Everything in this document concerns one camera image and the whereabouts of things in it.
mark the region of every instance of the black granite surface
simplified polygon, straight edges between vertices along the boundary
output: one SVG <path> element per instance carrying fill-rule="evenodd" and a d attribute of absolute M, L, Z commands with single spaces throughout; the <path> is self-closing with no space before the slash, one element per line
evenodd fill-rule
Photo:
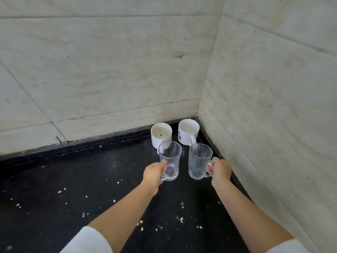
<path fill-rule="evenodd" d="M 206 143 L 201 132 L 198 140 Z M 248 252 L 211 178 L 188 175 L 189 147 L 182 148 L 178 178 L 160 186 L 122 252 Z M 13 176 L 0 182 L 0 252 L 59 252 L 156 161 L 151 138 L 143 135 L 11 167 Z"/>

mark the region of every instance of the clear glass mug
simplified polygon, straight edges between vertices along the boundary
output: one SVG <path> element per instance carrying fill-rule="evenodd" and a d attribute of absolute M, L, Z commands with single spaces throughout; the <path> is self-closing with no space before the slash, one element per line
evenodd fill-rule
<path fill-rule="evenodd" d="M 175 141 L 165 141 L 158 146 L 157 153 L 160 161 L 163 159 L 167 161 L 162 181 L 172 181 L 178 177 L 181 152 L 181 145 Z"/>
<path fill-rule="evenodd" d="M 205 144 L 196 143 L 190 146 L 188 153 L 188 174 L 191 178 L 199 180 L 211 175 L 206 172 L 206 166 L 210 163 L 213 150 Z"/>

